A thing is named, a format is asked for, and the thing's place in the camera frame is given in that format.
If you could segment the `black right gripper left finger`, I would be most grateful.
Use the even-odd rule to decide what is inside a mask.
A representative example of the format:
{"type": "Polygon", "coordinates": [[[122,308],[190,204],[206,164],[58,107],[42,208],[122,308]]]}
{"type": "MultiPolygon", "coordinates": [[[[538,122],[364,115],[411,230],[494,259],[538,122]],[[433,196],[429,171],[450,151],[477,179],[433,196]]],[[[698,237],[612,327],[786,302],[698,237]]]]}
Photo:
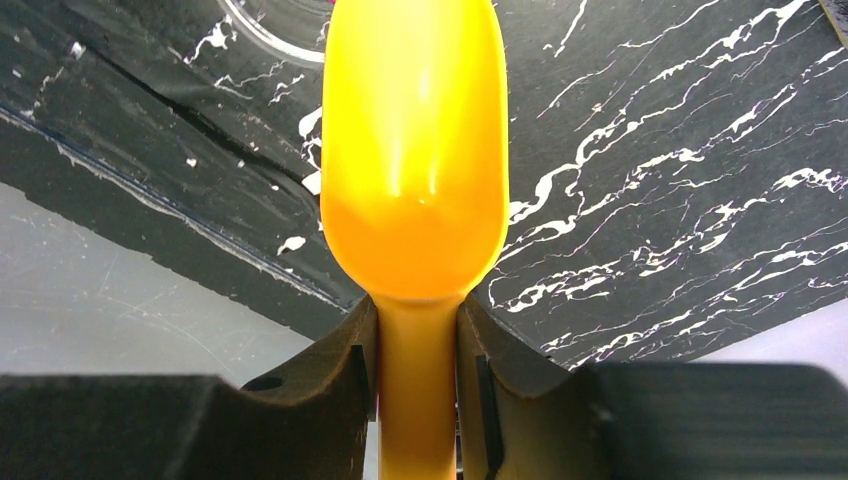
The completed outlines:
{"type": "Polygon", "coordinates": [[[360,479],[376,309],[234,387],[208,375],[5,376],[5,479],[360,479]]]}

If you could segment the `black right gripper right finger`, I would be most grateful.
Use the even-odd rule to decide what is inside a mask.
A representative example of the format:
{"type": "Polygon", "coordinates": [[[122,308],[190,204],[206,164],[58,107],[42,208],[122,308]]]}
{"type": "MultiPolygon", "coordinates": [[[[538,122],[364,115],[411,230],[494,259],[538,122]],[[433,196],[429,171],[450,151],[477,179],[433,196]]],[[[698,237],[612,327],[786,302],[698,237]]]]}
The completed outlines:
{"type": "Polygon", "coordinates": [[[843,479],[847,391],[809,365],[566,370],[474,300],[457,314],[467,479],[843,479]]]}

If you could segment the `orange plastic scoop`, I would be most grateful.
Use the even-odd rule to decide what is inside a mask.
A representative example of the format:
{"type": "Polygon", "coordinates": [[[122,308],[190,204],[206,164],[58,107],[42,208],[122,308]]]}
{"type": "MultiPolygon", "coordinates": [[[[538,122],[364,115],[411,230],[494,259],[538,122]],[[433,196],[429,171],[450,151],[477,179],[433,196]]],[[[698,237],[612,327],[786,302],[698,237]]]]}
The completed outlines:
{"type": "Polygon", "coordinates": [[[382,479],[456,475],[456,318],[506,236],[507,95],[491,2],[334,6],[321,219],[377,308],[382,479]]]}

